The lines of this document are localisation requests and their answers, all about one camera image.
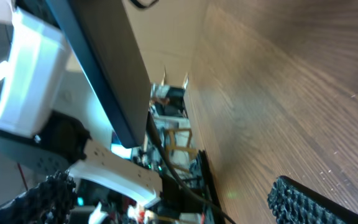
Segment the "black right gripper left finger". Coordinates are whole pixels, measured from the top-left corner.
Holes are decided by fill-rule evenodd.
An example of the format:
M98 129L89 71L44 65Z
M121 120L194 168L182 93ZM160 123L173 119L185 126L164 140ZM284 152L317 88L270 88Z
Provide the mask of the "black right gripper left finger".
M0 207L0 224L64 224L77 200L76 183L67 172L47 176L37 186Z

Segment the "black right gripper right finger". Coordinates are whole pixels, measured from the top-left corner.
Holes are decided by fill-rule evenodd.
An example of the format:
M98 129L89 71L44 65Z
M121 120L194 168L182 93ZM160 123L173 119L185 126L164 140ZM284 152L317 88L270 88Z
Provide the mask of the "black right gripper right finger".
M285 175L273 183L267 203L277 223L358 224L358 214Z

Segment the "Galaxy S24 smartphone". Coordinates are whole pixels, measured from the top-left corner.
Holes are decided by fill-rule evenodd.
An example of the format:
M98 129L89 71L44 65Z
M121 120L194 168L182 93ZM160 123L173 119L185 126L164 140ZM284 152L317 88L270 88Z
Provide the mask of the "Galaxy S24 smartphone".
M47 4L120 142L140 146L150 80L123 2L48 0Z

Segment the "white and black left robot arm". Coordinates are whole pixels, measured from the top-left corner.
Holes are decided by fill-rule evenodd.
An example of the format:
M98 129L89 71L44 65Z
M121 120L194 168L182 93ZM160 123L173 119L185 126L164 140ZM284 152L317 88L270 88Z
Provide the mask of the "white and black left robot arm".
M125 148L144 141L150 83L133 33L121 12L113 36L130 42L68 36L23 9L12 15L9 58L0 63L0 151L43 174L68 170L149 208L160 201L161 177L111 150L117 134ZM78 102L62 113L53 108L66 64L74 54L88 81Z

